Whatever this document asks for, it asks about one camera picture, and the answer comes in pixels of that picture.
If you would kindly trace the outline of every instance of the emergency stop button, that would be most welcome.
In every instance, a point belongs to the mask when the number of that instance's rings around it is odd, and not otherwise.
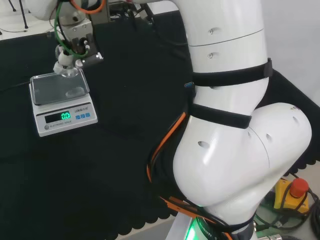
[[[309,185],[306,180],[296,178],[293,180],[290,187],[290,194],[294,198],[301,198],[309,190]]]

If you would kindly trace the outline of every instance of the scale display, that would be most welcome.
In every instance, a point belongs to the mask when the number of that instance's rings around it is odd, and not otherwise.
[[[45,122],[49,124],[49,123],[53,123],[60,120],[70,119],[71,115],[69,111],[63,111],[63,112],[55,113],[52,115],[47,115],[44,118],[45,118]]]

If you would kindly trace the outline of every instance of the yellow button base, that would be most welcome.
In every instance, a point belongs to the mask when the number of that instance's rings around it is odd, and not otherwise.
[[[284,196],[284,193],[286,191],[287,186],[291,182],[288,180],[280,179],[276,185],[275,185],[275,200],[274,200],[274,208],[279,209],[281,207],[282,198]],[[300,198],[295,198],[290,195],[290,192],[287,193],[283,208],[286,209],[295,209],[299,203],[304,199],[304,196]],[[300,213],[305,213],[309,211],[309,203],[308,203],[308,197],[306,197],[304,203],[302,206],[298,209]]]

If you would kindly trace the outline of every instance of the orange cable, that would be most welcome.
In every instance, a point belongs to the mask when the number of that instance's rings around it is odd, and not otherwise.
[[[157,153],[159,152],[159,150],[161,149],[161,147],[166,143],[166,141],[170,138],[170,136],[175,132],[175,130],[176,130],[176,129],[179,127],[179,125],[183,122],[183,120],[185,119],[186,116],[187,116],[187,114],[186,114],[185,112],[183,112],[182,115],[180,116],[180,118],[179,118],[179,119],[176,121],[176,123],[173,125],[173,127],[169,130],[169,132],[168,132],[168,133],[165,135],[165,137],[161,140],[159,146],[155,149],[155,151],[154,151],[154,153],[153,153],[153,155],[152,155],[151,162],[155,160],[155,156],[157,155]],[[148,165],[146,166],[146,173],[147,173],[148,179],[149,179],[149,181],[150,181],[150,183],[151,183],[151,182],[152,182],[152,180],[151,180],[151,173],[150,173],[150,169],[149,169],[149,166],[148,166]],[[175,204],[166,201],[164,198],[162,198],[162,197],[160,197],[160,198],[167,203],[167,205],[168,205],[168,207],[169,207],[170,209],[173,209],[173,210],[175,210],[175,211],[177,211],[177,212],[186,214],[186,215],[188,215],[188,216],[190,216],[190,217],[193,217],[193,218],[194,218],[194,217],[201,217],[201,218],[204,218],[204,219],[206,219],[206,220],[208,220],[208,221],[210,221],[210,222],[212,222],[212,223],[215,224],[214,221],[212,221],[212,220],[210,220],[210,219],[208,219],[208,218],[206,218],[206,217],[202,217],[202,216],[197,215],[197,214],[195,214],[195,213],[192,213],[192,212],[190,212],[190,211],[188,211],[188,210],[186,210],[186,209],[181,209],[180,207],[176,206]],[[228,238],[228,240],[233,240],[229,233],[224,232],[224,234],[226,235],[226,237]]]
[[[152,159],[151,161],[153,161],[155,159],[155,156],[157,155],[157,153],[159,152],[159,150],[161,149],[161,147],[165,144],[165,142],[170,138],[170,136],[174,133],[174,131],[177,129],[177,127],[179,127],[179,125],[182,123],[182,121],[185,119],[185,117],[187,116],[187,114],[185,112],[183,112],[180,116],[180,118],[178,119],[178,121],[176,121],[176,123],[173,125],[173,127],[169,130],[169,132],[165,135],[165,137],[161,140],[159,146],[156,148],[156,150],[154,151],[153,155],[152,155]]]
[[[99,13],[102,8],[106,5],[106,0],[102,0],[101,2],[101,5],[95,9],[95,10],[85,10],[83,8],[81,8],[80,6],[78,6],[76,3],[75,3],[75,0],[70,0],[70,3],[79,11],[85,13],[85,14],[97,14]]]

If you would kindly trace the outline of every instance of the electronic scale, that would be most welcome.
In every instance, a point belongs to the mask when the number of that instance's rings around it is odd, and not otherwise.
[[[33,116],[40,137],[98,122],[84,73],[75,77],[56,73],[30,79]]]

